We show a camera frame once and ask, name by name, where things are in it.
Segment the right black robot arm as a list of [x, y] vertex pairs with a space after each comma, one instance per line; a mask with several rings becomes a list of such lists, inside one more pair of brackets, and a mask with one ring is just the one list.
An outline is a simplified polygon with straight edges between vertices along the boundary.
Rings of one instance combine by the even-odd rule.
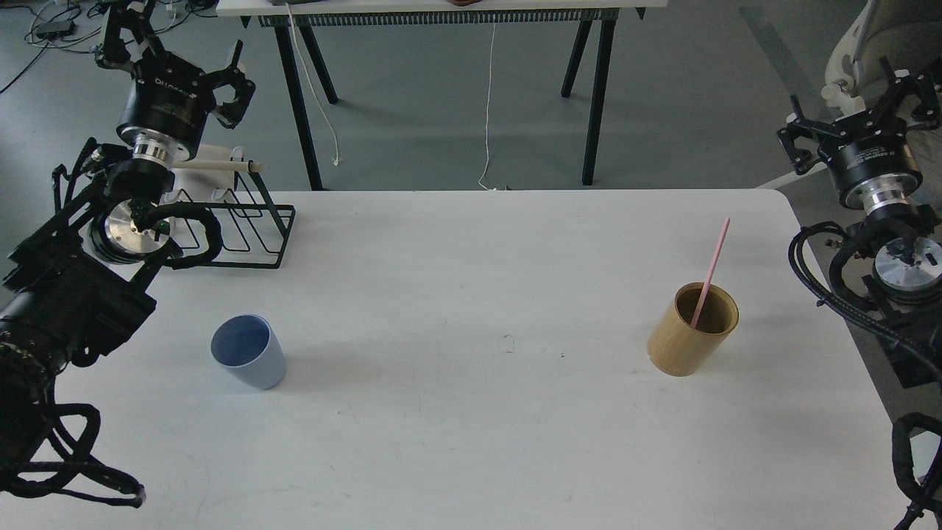
[[940, 125], [940, 60], [914, 74], [880, 64], [884, 93], [833, 123], [804, 117], [791, 98], [777, 138], [796, 174], [823, 163], [839, 204], [864, 217], [804, 226], [787, 259], [818, 305], [874, 336], [898, 382], [914, 388], [940, 383], [940, 214], [910, 199], [923, 177], [907, 134]]

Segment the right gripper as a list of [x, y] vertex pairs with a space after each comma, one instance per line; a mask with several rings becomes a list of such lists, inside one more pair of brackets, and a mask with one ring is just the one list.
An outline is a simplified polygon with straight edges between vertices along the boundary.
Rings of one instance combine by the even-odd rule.
[[[825, 163], [839, 205], [867, 214], [906, 202], [921, 187], [921, 169], [902, 131], [940, 127], [941, 58], [936, 57], [916, 74], [899, 74], [887, 57], [881, 57], [879, 64], [886, 90], [876, 103], [876, 127], [899, 133], [838, 142], [837, 125], [806, 117], [797, 94], [790, 95], [792, 113], [776, 132], [794, 174], [803, 177], [818, 163]], [[898, 117], [898, 110], [911, 96], [916, 98], [916, 106], [905, 121]]]

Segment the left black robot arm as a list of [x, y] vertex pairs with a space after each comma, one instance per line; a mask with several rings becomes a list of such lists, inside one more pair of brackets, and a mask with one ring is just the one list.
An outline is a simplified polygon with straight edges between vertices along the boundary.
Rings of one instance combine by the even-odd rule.
[[3, 280], [14, 298], [2, 309], [2, 490], [20, 498], [73, 496], [137, 509], [144, 486], [92, 456], [98, 409], [58, 403], [57, 376], [89, 367], [124, 345], [155, 311], [147, 288], [164, 267], [208, 265], [222, 229], [199, 202], [162, 204], [174, 164], [196, 157], [210, 117], [231, 130], [255, 84], [229, 64], [205, 71], [172, 54], [150, 23], [155, 1], [105, 2], [94, 50], [104, 69], [132, 80], [116, 131], [120, 144], [90, 138], [54, 215], [10, 254]]

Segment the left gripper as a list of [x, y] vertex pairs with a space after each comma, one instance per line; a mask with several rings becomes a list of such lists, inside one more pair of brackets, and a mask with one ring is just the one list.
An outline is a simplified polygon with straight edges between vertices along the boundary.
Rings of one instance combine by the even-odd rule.
[[137, 61], [125, 43], [128, 34], [137, 46], [141, 60], [167, 67], [167, 51], [151, 25], [156, 1], [103, 1], [104, 19], [94, 61], [102, 69], [132, 73], [127, 105], [116, 127], [118, 137], [134, 145], [139, 135], [161, 137], [173, 144], [178, 160], [192, 160], [201, 145], [203, 130], [218, 88], [232, 88], [233, 99], [216, 104], [211, 114], [226, 130], [238, 127], [255, 95], [255, 83], [240, 67], [244, 50], [237, 40], [222, 69], [135, 70]]

